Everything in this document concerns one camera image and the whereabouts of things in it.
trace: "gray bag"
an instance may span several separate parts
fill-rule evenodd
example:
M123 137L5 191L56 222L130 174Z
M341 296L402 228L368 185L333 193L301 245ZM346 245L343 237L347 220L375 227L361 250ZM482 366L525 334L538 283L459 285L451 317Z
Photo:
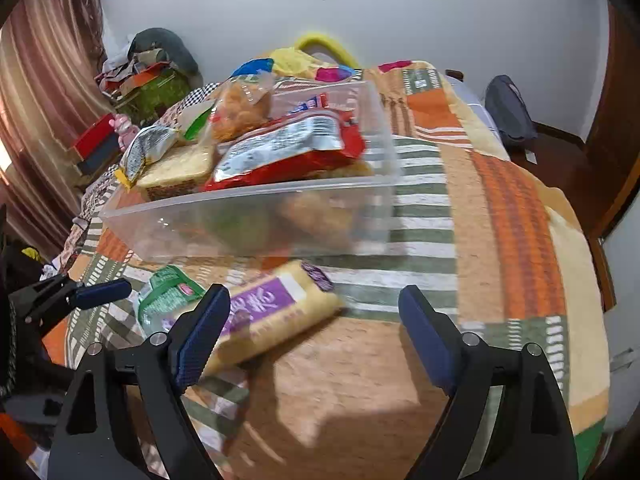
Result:
M492 79L484 94L484 107L494 118L505 146L519 146L538 136L520 91L508 75Z

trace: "brown floor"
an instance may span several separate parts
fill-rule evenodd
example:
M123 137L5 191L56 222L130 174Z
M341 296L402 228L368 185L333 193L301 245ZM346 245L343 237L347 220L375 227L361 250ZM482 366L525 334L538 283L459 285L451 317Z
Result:
M547 186L559 187L574 208L582 230L588 233L606 211L610 194L584 152L566 140L540 133L526 148L536 154L537 164L526 160L521 148L508 149L511 160Z

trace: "bed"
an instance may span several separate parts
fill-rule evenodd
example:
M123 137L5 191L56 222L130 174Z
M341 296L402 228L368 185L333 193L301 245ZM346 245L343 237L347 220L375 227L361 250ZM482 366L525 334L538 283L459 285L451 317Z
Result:
M404 478L446 398L421 369L399 324L398 290L417 284L440 312L489 344L539 343L572 422L580 471L607 410L609 364L591 255L560 190L511 164L491 117L462 83L411 61L353 71L372 81L394 132L403 176L390 254L310 258L346 298L340 315L250 364L201 378L183 403L213 460L240 478ZM286 87L317 84L290 76ZM216 91L211 85L197 98ZM172 124L181 102L161 121ZM70 275L86 283L125 276L134 290L160 267L103 228L107 177ZM202 285L237 285L281 258L178 258ZM126 300L75 311L64 354L77 366L95 340L142 342ZM499 392L468 467L482 456ZM148 462L162 465L144 444Z

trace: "screw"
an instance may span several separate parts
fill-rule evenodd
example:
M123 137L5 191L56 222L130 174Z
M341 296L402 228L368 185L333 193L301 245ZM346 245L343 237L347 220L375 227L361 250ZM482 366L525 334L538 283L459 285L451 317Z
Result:
M89 347L86 349L86 352L89 355L98 355L102 350L102 345L97 341L95 343L91 343Z
M480 338L473 332L465 332L462 335L462 342L467 346L478 346Z
M539 344L536 343L528 343L527 344L527 352L529 352L531 355L542 355L542 348L540 348Z
M166 334L164 332L156 332L155 334L151 335L149 341L153 346L160 346L166 341Z

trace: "plastic storage box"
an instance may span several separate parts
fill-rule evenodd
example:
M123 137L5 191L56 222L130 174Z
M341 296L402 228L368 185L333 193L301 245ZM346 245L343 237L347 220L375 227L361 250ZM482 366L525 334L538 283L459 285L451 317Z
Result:
M316 94L353 109L375 175L302 180L189 194L143 203L120 188L100 217L138 256L311 256L383 253L398 161L391 130L370 82L280 92L271 116Z

